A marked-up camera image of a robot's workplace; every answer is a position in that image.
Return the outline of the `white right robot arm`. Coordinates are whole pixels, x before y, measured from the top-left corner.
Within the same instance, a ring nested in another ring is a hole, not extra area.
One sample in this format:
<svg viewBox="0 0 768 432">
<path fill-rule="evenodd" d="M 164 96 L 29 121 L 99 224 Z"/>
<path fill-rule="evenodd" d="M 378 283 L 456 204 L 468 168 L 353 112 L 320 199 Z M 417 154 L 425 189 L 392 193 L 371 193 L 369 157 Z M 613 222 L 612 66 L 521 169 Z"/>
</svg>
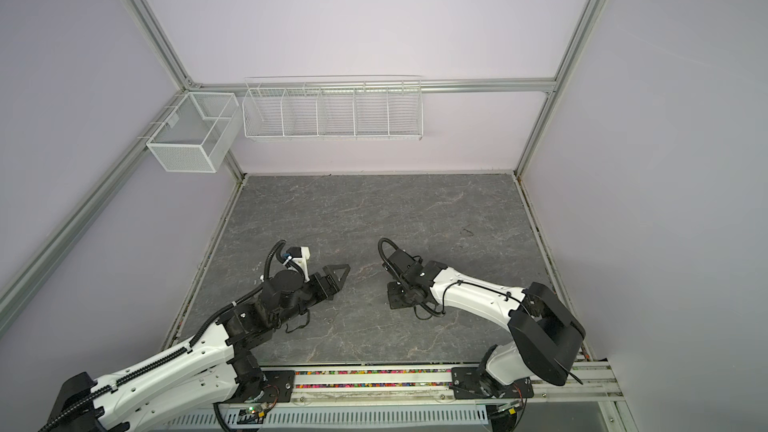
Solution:
<svg viewBox="0 0 768 432">
<path fill-rule="evenodd" d="M 586 331 L 548 286 L 533 282 L 511 287 L 486 282 L 442 262 L 425 262 L 389 238 L 377 251 L 393 281 L 388 284 L 392 309 L 410 308 L 417 319 L 442 317 L 449 308 L 485 319 L 509 332 L 511 339 L 493 345 L 478 366 L 454 378 L 453 388 L 478 398 L 501 398 L 515 392 L 523 379 L 537 377 L 563 386 L 582 380 L 572 371 Z"/>
</svg>

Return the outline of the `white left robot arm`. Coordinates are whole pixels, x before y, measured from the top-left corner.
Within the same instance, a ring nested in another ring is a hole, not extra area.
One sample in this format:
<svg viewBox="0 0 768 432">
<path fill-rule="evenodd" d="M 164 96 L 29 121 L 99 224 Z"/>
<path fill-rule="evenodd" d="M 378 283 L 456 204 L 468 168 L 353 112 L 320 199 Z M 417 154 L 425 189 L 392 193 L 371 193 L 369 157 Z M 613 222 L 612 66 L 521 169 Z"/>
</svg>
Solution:
<svg viewBox="0 0 768 432">
<path fill-rule="evenodd" d="M 269 387 L 253 351 L 312 306 L 332 299 L 347 264 L 309 273 L 309 250 L 279 240 L 261 283 L 223 306 L 188 339 L 142 362 L 61 386 L 45 431 L 146 431 L 206 404 L 256 400 Z"/>
</svg>

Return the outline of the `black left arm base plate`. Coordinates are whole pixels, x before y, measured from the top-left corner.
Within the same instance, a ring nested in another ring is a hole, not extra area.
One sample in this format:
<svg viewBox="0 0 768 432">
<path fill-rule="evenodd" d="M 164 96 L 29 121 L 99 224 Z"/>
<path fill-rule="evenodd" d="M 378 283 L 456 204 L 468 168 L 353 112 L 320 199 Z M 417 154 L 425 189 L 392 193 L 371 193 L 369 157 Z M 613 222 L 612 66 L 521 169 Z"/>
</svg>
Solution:
<svg viewBox="0 0 768 432">
<path fill-rule="evenodd" d="M 259 377 L 239 383 L 225 403 L 287 403 L 291 400 L 296 372 L 292 369 L 262 371 Z"/>
</svg>

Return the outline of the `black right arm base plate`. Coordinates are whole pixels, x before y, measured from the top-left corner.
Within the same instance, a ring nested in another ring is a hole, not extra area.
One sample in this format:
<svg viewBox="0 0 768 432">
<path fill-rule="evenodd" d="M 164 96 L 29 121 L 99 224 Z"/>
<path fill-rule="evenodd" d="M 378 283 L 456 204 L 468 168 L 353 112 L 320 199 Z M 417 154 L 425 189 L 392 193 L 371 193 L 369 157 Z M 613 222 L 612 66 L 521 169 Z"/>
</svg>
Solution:
<svg viewBox="0 0 768 432">
<path fill-rule="evenodd" d="M 456 399 L 529 399 L 534 396 L 531 380 L 523 378 L 503 385 L 477 367 L 452 367 L 449 387 Z"/>
</svg>

